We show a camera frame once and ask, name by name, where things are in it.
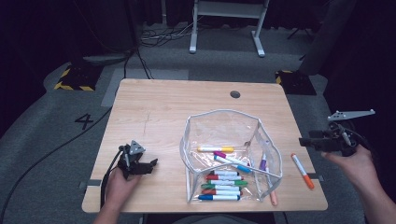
white metal stand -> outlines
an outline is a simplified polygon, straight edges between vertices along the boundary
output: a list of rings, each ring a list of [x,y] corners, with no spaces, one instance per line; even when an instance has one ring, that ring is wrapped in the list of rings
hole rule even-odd
[[[190,53],[197,50],[197,22],[198,15],[203,16],[223,16],[259,19],[256,31],[252,31],[254,44],[260,57],[265,56],[262,42],[259,39],[262,23],[267,12],[269,0],[264,0],[263,4],[240,4],[240,3],[224,3],[224,2],[206,2],[195,0],[193,13],[193,26],[190,42]]]

clear plastic container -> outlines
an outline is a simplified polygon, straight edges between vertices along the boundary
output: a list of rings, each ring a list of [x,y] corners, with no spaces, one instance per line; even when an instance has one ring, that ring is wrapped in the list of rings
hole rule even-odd
[[[205,199],[202,195],[207,191],[203,190],[216,182],[207,180],[208,175],[213,178],[213,171],[233,171],[242,176],[246,182],[234,182],[240,187],[237,200],[262,202],[282,179],[280,153],[260,119],[235,110],[190,116],[180,142],[180,156],[186,165],[188,203]]]

gray carpet floor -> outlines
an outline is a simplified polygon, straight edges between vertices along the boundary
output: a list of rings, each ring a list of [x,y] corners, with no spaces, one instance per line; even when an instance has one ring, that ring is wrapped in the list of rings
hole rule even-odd
[[[195,54],[189,54],[188,35],[161,47],[141,47],[140,53],[154,78],[275,83],[275,71],[298,68],[299,58],[310,46],[304,32],[288,40],[292,30],[263,30],[261,40],[266,56],[259,58],[250,35],[253,29],[200,31]],[[14,183],[32,164],[60,147],[17,186],[7,205],[5,223],[90,223],[95,217],[81,209],[83,187],[91,176],[108,120],[106,112],[114,100],[106,97],[117,88],[116,79],[120,80],[123,63],[104,68],[96,91],[53,89],[67,65],[48,74],[44,81],[47,93],[21,115],[0,140],[1,205]],[[127,77],[145,78],[141,70],[138,71],[142,66],[135,55],[126,68]],[[172,70],[178,72],[172,76],[169,73]],[[309,130],[326,129],[326,118],[331,114],[322,96],[326,78],[316,75],[311,81],[317,96],[287,95],[302,136],[307,136]],[[82,124],[75,123],[75,119],[85,114],[90,114],[97,124],[62,147],[83,132]],[[317,174],[324,177],[321,185],[329,208],[288,212],[289,223],[364,223],[359,198],[342,172],[312,148],[308,152]],[[275,215],[276,223],[286,223],[281,213]],[[122,214],[119,223],[137,224],[141,216]]]

wooden table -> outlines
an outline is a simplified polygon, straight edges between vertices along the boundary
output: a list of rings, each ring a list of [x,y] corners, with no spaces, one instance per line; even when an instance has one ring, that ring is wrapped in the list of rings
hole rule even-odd
[[[231,91],[239,91],[233,98]],[[278,206],[269,197],[264,202],[187,203],[185,165],[179,143],[186,120],[216,109],[233,109],[260,118],[279,149],[283,160],[283,179],[276,189]],[[91,180],[103,178],[119,146],[132,140],[146,152],[140,161],[158,158],[151,175],[145,175],[125,204],[124,212],[244,212],[325,210],[327,201],[317,179],[309,189],[290,154],[295,152],[305,170],[314,167],[305,148],[287,98],[277,84],[124,79],[111,111]],[[98,212],[100,187],[88,186],[82,203],[87,213]]]

